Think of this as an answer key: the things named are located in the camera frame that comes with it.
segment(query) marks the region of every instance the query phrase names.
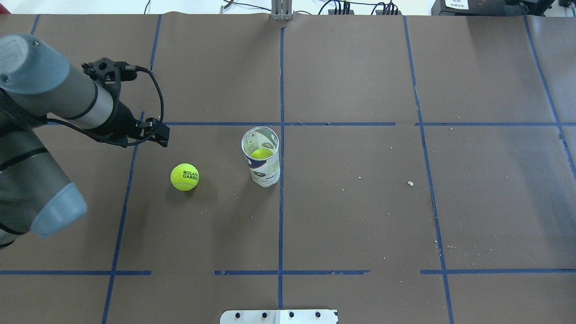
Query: electrical cable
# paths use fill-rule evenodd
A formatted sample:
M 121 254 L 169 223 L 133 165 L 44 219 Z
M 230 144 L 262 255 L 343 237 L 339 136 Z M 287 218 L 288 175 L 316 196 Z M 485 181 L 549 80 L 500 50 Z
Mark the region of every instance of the electrical cable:
M 321 14 L 321 13 L 322 13 L 322 10 L 324 10 L 324 8 L 326 7 L 326 5 L 329 4 L 329 3 L 332 2 L 332 1 L 337 2 L 338 5 L 340 5 L 340 1 L 337 1 L 337 0 L 329 0 L 329 1 L 326 1 L 326 2 L 324 3 L 324 5 L 320 8 L 320 11 L 318 11 L 318 14 Z M 336 13 L 336 4 L 334 4 L 334 13 Z
M 374 9 L 372 9 L 372 12 L 370 13 L 370 15 L 373 15 L 374 12 L 376 11 L 376 8 L 378 8 L 378 6 L 380 6 L 380 5 L 383 5 L 383 6 L 384 6 L 384 9 L 386 9 L 386 4 L 383 3 L 383 2 L 379 2 L 379 3 L 377 3 L 377 4 L 374 6 Z
M 272 9 L 268 9 L 268 8 L 264 8 L 264 7 L 260 7 L 260 6 L 255 6 L 255 5 L 250 5 L 248 3 L 239 3 L 239 2 L 234 2 L 234 0 L 223 0 L 224 2 L 227 2 L 229 5 L 240 5 L 240 6 L 249 6 L 249 7 L 254 7 L 254 8 L 258 8 L 258 9 L 262 9 L 262 10 L 267 10 L 269 12 L 272 12 Z
M 150 6 L 150 8 L 152 8 L 152 5 L 150 5 L 150 2 L 152 0 L 148 0 L 148 3 L 146 4 L 146 6 L 144 7 L 144 14 L 146 14 L 146 11 L 148 10 L 148 6 Z
M 127 147 L 127 146 L 134 146 L 134 145 L 138 145 L 141 143 L 144 143 L 148 140 L 150 140 L 152 137 L 154 137 L 154 135 L 156 135 L 156 133 L 158 132 L 158 128 L 160 127 L 160 125 L 162 125 L 162 122 L 164 121 L 164 97 L 162 97 L 162 92 L 160 91 L 160 86 L 158 85 L 158 81 L 156 81 L 156 78 L 154 77 L 154 73 L 150 70 L 148 70 L 145 67 L 142 66 L 135 66 L 136 67 L 136 71 L 141 71 L 144 72 L 146 74 L 148 74 L 150 76 L 150 78 L 152 79 L 152 82 L 154 83 L 154 86 L 156 87 L 156 91 L 158 92 L 158 98 L 160 98 L 160 123 L 158 124 L 158 126 L 156 126 L 156 128 L 150 133 L 148 134 L 145 138 L 141 139 L 141 140 L 136 140 L 132 143 L 119 143 L 119 142 L 113 142 L 108 140 L 105 137 L 101 137 L 101 136 L 97 136 L 94 134 L 91 134 L 89 132 L 87 132 L 84 129 L 81 129 L 75 125 L 72 125 L 71 123 L 65 122 L 63 120 L 60 119 L 54 119 L 54 118 L 46 118 L 45 121 L 46 122 L 54 122 L 60 125 L 64 125 L 67 126 L 75 131 L 78 131 L 88 137 L 90 137 L 91 139 L 97 141 L 97 142 L 102 142 L 102 143 L 106 143 L 106 144 L 110 144 L 110 145 L 116 145 L 116 146 L 122 146 L 122 147 Z
M 385 14 L 387 16 L 390 15 L 390 12 L 392 10 L 394 10 L 393 8 L 394 8 L 394 3 L 392 3 L 392 0 L 390 0 L 390 2 L 388 2 L 388 5 L 386 6 L 386 12 L 382 12 L 382 14 Z
M 222 7 L 222 10 L 224 9 L 228 9 L 229 6 L 232 6 L 232 4 L 234 3 L 234 0 L 230 0 L 230 2 L 228 2 L 224 7 Z
M 349 3 L 355 4 L 355 5 L 365 5 L 365 6 L 374 6 L 377 4 L 377 3 L 363 3 L 363 2 L 349 2 Z

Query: can label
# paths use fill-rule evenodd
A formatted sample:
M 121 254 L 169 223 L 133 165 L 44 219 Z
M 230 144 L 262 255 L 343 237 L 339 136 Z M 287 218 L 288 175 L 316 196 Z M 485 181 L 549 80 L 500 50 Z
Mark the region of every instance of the can label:
M 276 133 L 263 126 L 252 128 L 242 137 L 250 176 L 262 187 L 270 187 L 280 179 L 279 143 Z

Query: metal bracket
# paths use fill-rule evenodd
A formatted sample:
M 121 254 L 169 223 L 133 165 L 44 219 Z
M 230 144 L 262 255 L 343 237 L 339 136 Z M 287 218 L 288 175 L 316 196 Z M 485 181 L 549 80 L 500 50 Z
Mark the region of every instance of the metal bracket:
M 558 1 L 558 5 L 560 7 L 566 7 L 566 8 L 570 7 L 571 3 L 576 4 L 576 1 L 574 1 L 574 0 L 559 0 Z
M 225 311 L 220 324 L 338 324 L 337 310 Z
M 292 0 L 272 0 L 272 20 L 292 20 Z

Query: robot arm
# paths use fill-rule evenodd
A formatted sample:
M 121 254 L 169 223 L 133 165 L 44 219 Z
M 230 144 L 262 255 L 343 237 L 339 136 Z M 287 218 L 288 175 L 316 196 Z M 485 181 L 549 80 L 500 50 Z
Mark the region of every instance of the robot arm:
M 148 69 L 103 58 L 72 66 L 66 57 L 29 34 L 0 38 L 0 248 L 32 231 L 48 237 L 86 212 L 78 189 L 32 128 L 49 121 L 92 139 L 127 147 L 155 141 L 166 147 L 160 89 Z M 119 100 L 120 82 L 148 73 L 161 100 L 160 120 L 135 119 Z M 47 118 L 53 113 L 62 120 Z

